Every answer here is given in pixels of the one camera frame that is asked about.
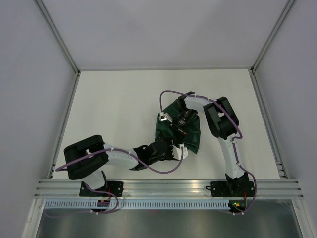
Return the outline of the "dark green cloth napkin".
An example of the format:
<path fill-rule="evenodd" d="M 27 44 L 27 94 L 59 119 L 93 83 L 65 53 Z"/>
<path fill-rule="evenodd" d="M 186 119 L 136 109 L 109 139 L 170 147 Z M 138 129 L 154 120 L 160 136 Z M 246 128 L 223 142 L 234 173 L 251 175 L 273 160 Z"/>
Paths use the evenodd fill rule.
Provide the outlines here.
<path fill-rule="evenodd" d="M 185 122 L 189 124 L 187 128 L 188 135 L 184 145 L 196 154 L 199 149 L 201 137 L 198 112 L 185 106 L 185 96 L 179 96 L 173 103 L 164 108 L 163 112 L 168 113 L 172 117 L 172 123 Z M 169 121 L 160 122 L 157 116 L 155 140 L 164 140 L 170 144 L 177 145 L 173 142 L 169 123 Z"/>

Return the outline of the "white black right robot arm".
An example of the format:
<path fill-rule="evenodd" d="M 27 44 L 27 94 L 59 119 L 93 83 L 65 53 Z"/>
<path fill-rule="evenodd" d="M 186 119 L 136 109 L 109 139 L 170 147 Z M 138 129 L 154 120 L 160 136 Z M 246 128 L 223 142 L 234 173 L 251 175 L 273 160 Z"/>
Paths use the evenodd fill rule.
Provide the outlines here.
<path fill-rule="evenodd" d="M 243 136 L 229 100 L 226 97 L 211 100 L 189 92 L 180 95 L 174 102 L 180 114 L 173 120 L 173 126 L 184 130 L 191 123 L 191 119 L 201 112 L 206 117 L 211 134 L 220 143 L 226 165 L 226 181 L 211 182 L 206 187 L 212 197 L 255 196 L 255 182 L 250 181 L 251 173 L 243 168 L 242 160 L 239 159 L 237 140 Z"/>

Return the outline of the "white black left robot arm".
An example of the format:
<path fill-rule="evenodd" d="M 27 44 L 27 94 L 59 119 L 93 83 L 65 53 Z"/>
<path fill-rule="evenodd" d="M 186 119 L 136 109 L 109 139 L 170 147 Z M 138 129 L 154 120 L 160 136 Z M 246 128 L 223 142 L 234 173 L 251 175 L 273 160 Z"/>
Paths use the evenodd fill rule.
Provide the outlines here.
<path fill-rule="evenodd" d="M 159 140 L 150 145 L 133 149 L 122 149 L 105 143 L 100 135 L 94 135 L 64 149 L 66 164 L 57 168 L 66 170 L 70 180 L 80 180 L 96 196 L 104 196 L 108 191 L 104 165 L 118 166 L 131 171 L 149 169 L 158 174 L 168 174 L 176 170 L 158 171 L 151 167 L 158 161 L 177 160 L 186 157 L 183 144 L 175 146 L 169 141 Z"/>

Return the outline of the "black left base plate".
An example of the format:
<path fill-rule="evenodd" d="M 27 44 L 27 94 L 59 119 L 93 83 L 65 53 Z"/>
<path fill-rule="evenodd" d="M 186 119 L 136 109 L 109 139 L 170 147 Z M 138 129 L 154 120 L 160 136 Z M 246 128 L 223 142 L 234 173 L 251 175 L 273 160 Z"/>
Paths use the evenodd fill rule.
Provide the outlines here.
<path fill-rule="evenodd" d="M 106 186 L 98 189 L 89 189 L 84 182 L 81 182 L 80 197 L 110 197 L 112 193 L 116 197 L 121 197 L 124 190 L 124 182 L 122 181 L 108 181 Z"/>

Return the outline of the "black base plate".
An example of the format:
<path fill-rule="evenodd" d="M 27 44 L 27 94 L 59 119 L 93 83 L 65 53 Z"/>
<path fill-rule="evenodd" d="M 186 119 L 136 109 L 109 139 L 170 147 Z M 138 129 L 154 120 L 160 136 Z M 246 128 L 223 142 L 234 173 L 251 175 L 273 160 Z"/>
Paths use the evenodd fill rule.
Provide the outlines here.
<path fill-rule="evenodd" d="M 205 189 L 211 193 L 214 198 L 217 197 L 254 197 L 256 189 L 253 182 L 247 182 L 245 185 L 234 187 L 226 181 L 214 181 L 205 186 Z"/>
<path fill-rule="evenodd" d="M 122 181 L 108 181 L 106 186 L 98 189 L 89 189 L 84 182 L 81 182 L 80 197 L 110 197 L 112 193 L 116 197 L 121 197 L 124 190 L 124 182 Z"/>

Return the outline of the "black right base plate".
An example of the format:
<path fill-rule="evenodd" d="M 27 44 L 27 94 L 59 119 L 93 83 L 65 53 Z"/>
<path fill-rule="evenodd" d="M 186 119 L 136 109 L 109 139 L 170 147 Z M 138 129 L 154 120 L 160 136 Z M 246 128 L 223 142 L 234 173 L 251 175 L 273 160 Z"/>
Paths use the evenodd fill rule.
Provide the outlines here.
<path fill-rule="evenodd" d="M 247 182 L 245 185 L 234 187 L 226 181 L 214 181 L 205 186 L 205 189 L 211 193 L 214 198 L 217 197 L 254 197 L 256 189 L 253 182 Z"/>

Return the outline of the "aluminium mounting rail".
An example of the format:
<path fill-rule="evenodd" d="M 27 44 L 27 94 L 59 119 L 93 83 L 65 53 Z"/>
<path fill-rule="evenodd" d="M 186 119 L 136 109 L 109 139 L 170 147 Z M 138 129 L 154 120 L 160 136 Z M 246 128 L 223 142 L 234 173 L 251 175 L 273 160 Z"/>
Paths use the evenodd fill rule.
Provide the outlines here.
<path fill-rule="evenodd" d="M 206 189 L 209 180 L 123 180 L 122 196 L 130 199 L 205 199 L 211 197 Z M 67 179 L 41 179 L 36 185 L 34 198 L 78 198 L 81 182 Z M 303 199 L 300 184 L 295 179 L 257 180 L 256 199 Z"/>

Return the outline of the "aluminium enclosure frame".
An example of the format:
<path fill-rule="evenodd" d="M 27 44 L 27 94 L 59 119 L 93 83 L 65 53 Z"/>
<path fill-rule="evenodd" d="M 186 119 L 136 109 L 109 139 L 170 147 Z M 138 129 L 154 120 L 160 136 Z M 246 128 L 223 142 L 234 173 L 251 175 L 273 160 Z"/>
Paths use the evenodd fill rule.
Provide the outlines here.
<path fill-rule="evenodd" d="M 317 233 L 317 3 L 314 0 L 116 0 L 119 17 L 141 28 L 111 41 L 106 13 L 90 33 L 101 0 L 37 0 L 35 6 L 74 74 L 97 70 L 249 68 L 269 139 L 304 190 L 299 222 Z"/>

